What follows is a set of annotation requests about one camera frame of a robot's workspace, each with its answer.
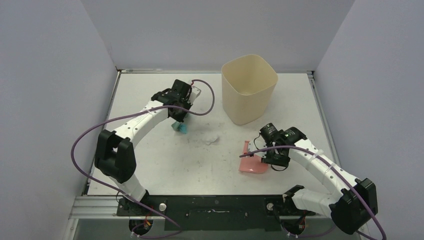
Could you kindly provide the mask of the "green hand brush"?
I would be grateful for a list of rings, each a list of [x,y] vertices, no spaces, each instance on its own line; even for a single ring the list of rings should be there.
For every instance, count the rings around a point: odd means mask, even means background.
[[[175,121],[171,127],[175,132],[179,132],[181,134],[187,134],[188,133],[188,122],[189,122],[189,115],[186,115],[182,122]]]

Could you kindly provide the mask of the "pink plastic dustpan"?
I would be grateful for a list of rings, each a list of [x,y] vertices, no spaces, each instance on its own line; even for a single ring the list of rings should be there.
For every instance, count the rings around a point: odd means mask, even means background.
[[[244,142],[242,154],[244,155],[258,149],[260,149],[259,143],[254,144],[253,140],[246,140]],[[268,164],[262,163],[262,157],[264,156],[264,152],[259,152],[254,155],[241,157],[238,170],[243,173],[264,174],[269,169]]]

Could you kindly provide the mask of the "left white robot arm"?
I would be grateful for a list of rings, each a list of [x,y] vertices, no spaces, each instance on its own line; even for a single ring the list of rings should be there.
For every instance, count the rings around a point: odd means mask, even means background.
[[[135,170],[135,146],[160,122],[172,118],[182,123],[201,90],[176,79],[171,88],[155,93],[141,115],[131,118],[112,131],[102,130],[98,136],[94,165],[108,176],[130,200],[136,215],[149,210],[148,191],[141,185]]]

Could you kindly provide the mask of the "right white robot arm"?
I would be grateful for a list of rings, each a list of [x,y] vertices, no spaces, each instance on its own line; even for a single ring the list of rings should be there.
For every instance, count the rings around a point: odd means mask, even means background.
[[[309,211],[326,216],[344,233],[352,235],[378,213],[376,185],[368,178],[359,179],[344,171],[318,149],[296,127],[278,130],[268,123],[259,130],[262,148],[254,150],[261,162],[287,168],[294,161],[315,177],[327,193],[302,185],[282,195],[284,211],[290,215]]]

